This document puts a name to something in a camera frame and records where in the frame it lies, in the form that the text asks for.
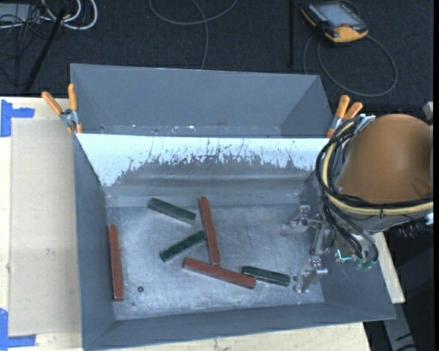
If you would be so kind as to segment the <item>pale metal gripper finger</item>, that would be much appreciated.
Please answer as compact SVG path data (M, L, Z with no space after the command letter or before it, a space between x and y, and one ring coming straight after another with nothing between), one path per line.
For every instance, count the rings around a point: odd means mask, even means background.
M328 268L324 265L320 256L308 257L300 267L294 279L293 290L298 293L305 293L312 285L317 284L328 274Z
M289 236L305 233L311 225L311 210L310 205L299 205L288 221L281 225L280 235Z

